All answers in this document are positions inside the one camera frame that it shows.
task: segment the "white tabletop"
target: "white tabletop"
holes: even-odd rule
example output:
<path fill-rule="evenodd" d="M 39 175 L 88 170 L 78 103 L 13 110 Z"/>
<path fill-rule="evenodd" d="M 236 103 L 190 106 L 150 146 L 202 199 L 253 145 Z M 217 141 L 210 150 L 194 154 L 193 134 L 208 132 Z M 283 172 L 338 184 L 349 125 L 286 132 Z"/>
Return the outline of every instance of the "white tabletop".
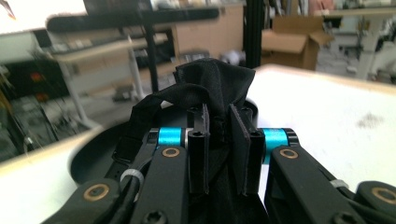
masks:
<path fill-rule="evenodd" d="M 248 98 L 259 127 L 292 128 L 302 146 L 354 191 L 363 180 L 396 186 L 396 89 L 267 65 Z M 70 158 L 99 130 L 0 165 L 0 223 L 39 223 L 76 189 Z M 267 166 L 262 167 L 261 196 Z"/>
<path fill-rule="evenodd" d="M 352 191 L 364 180 L 396 186 L 396 87 L 279 66 L 257 74 L 247 97 L 259 108 L 258 127 L 292 128 Z"/>

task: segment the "workbench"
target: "workbench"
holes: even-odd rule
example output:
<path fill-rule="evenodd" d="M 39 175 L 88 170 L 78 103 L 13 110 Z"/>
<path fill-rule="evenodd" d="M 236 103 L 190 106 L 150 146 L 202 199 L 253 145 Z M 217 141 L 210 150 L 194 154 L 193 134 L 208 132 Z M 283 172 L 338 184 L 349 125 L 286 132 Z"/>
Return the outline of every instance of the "workbench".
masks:
<path fill-rule="evenodd" d="M 159 44 L 167 40 L 166 35 L 156 35 L 154 41 Z M 78 112 L 79 121 L 88 128 L 97 126 L 94 121 L 91 121 L 79 100 L 79 93 L 89 91 L 94 88 L 103 87 L 110 84 L 112 81 L 122 80 L 132 76 L 134 79 L 134 86 L 138 100 L 142 100 L 145 96 L 142 89 L 142 84 L 139 76 L 139 69 L 137 67 L 136 58 L 134 56 L 134 49 L 142 49 L 147 46 L 144 38 L 141 39 L 125 39 L 111 42 L 97 47 L 73 51 L 62 54 L 48 54 L 48 58 L 59 63 L 64 83 L 69 90 L 70 96 Z M 81 61 L 91 61 L 102 57 L 104 55 L 113 54 L 120 51 L 128 51 L 129 64 L 123 67 L 108 67 L 100 76 L 96 74 L 86 74 L 84 76 L 76 76 L 73 64 Z"/>
<path fill-rule="evenodd" d="M 257 68 L 247 98 L 258 127 L 292 128 L 301 145 L 352 191 L 364 180 L 396 186 L 396 89 L 312 71 Z M 77 188 L 69 171 L 78 150 L 104 128 L 0 164 L 0 223 L 39 223 Z M 268 166 L 262 166 L 259 194 Z"/>
<path fill-rule="evenodd" d="M 384 20 L 392 18 L 395 14 L 396 7 L 323 10 L 315 13 L 315 15 L 323 16 L 324 18 L 361 16 L 370 23 L 369 30 L 362 40 L 363 49 L 357 68 L 357 78 L 363 80 L 367 80 L 371 74 L 376 74 L 380 65 L 396 61 L 394 57 L 396 55 L 396 47 L 384 49 L 381 54 L 375 52 Z"/>

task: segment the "black cable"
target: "black cable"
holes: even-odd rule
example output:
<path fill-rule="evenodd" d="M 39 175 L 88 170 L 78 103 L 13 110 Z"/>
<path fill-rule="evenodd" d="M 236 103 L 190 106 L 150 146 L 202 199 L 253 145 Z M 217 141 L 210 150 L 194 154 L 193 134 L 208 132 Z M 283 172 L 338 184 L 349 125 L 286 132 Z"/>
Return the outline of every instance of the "black cable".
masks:
<path fill-rule="evenodd" d="M 12 91 L 10 88 L 6 87 L 6 85 L 4 85 L 4 82 L 0 82 L 0 91 L 8 100 L 16 98 L 15 91 Z"/>
<path fill-rule="evenodd" d="M 113 218 L 111 218 L 111 220 L 107 222 L 108 224 L 126 223 L 132 215 L 134 209 L 134 198 L 139 192 L 141 183 L 139 183 L 139 179 L 136 176 L 126 176 L 121 181 L 121 184 L 126 181 L 128 181 L 128 184 L 126 185 L 120 196 L 123 198 L 123 201 L 120 203 L 120 206 L 114 213 Z"/>
<path fill-rule="evenodd" d="M 346 199 L 350 205 L 361 215 L 365 220 L 370 221 L 370 223 L 377 224 L 395 224 L 396 218 L 390 217 L 387 214 L 378 212 L 372 208 L 366 207 L 360 203 L 353 200 Z"/>
<path fill-rule="evenodd" d="M 50 136 L 50 131 L 51 131 L 52 134 L 53 134 L 53 136 L 54 136 L 54 138 L 55 138 L 55 140 L 56 140 L 57 142 L 59 142 L 58 135 L 56 134 L 55 130 L 53 130 L 52 125 L 50 125 L 50 120 L 49 120 L 49 118 L 47 117 L 46 112 L 44 111 L 44 109 L 43 109 L 42 106 L 40 106 L 40 112 L 41 112 L 41 115 L 44 117 L 44 120 L 47 122 L 47 123 L 45 124 L 45 125 L 46 125 L 47 134 Z"/>

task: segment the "wire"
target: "wire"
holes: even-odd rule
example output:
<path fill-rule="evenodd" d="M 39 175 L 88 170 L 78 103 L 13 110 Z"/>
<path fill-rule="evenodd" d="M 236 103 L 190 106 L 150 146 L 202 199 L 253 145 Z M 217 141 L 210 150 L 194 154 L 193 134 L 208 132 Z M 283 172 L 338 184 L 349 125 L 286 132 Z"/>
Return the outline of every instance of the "wire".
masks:
<path fill-rule="evenodd" d="M 47 131 L 47 135 L 49 136 L 49 139 L 51 139 L 50 136 L 51 136 L 51 134 L 53 134 L 55 141 L 59 142 L 58 135 L 53 130 L 50 120 L 47 117 L 46 112 L 44 111 L 42 106 L 39 107 L 39 111 L 41 112 L 41 115 L 44 117 L 44 120 L 46 121 L 46 123 L 44 125 L 46 126 L 46 131 Z"/>
<path fill-rule="evenodd" d="M 43 148 L 43 146 L 41 146 L 35 133 L 32 133 L 30 130 L 28 130 L 27 132 L 28 133 L 25 135 L 25 138 L 23 139 L 23 152 L 24 154 L 26 154 L 26 156 L 29 156 L 28 144 L 32 146 L 32 149 L 36 149 L 34 148 L 33 143 L 37 143 L 39 148 Z"/>
<path fill-rule="evenodd" d="M 59 131 L 66 132 L 68 135 L 73 135 L 81 132 L 81 129 L 77 126 L 74 127 L 73 123 L 76 122 L 67 113 L 62 113 L 61 117 L 56 123 L 53 123 L 55 128 Z"/>
<path fill-rule="evenodd" d="M 139 179 L 137 177 L 132 175 L 126 176 L 124 181 L 128 181 L 128 184 L 120 195 L 123 201 L 121 202 L 120 207 L 118 207 L 117 211 L 114 213 L 113 218 L 111 218 L 111 220 L 108 222 L 109 224 L 126 223 L 127 221 L 129 222 L 128 218 L 130 218 L 132 215 L 134 198 L 139 192 L 141 183 L 139 183 Z"/>
<path fill-rule="evenodd" d="M 139 28 L 140 28 L 140 30 L 142 31 L 142 34 L 143 34 L 143 35 L 146 35 L 146 30 L 144 29 L 144 27 L 143 27 L 143 26 L 139 26 Z"/>
<path fill-rule="evenodd" d="M 378 212 L 372 208 L 364 206 L 360 203 L 357 203 L 353 200 L 346 199 L 350 205 L 366 220 L 371 223 L 378 224 L 395 224 L 396 218 L 389 216 L 388 214 Z"/>

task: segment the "black cloth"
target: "black cloth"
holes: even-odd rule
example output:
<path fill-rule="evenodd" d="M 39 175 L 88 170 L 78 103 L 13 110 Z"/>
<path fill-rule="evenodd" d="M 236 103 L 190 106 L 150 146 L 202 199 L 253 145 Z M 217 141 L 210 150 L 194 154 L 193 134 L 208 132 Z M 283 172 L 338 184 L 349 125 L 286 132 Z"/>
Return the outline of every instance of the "black cloth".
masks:
<path fill-rule="evenodd" d="M 182 108 L 206 104 L 210 143 L 207 167 L 209 191 L 190 195 L 189 223 L 267 223 L 258 194 L 238 195 L 230 162 L 231 124 L 229 105 L 242 107 L 254 70 L 214 59 L 202 59 L 177 67 L 177 84 L 155 92 L 134 106 L 124 137 L 139 147 L 151 128 L 152 118 L 167 101 Z"/>

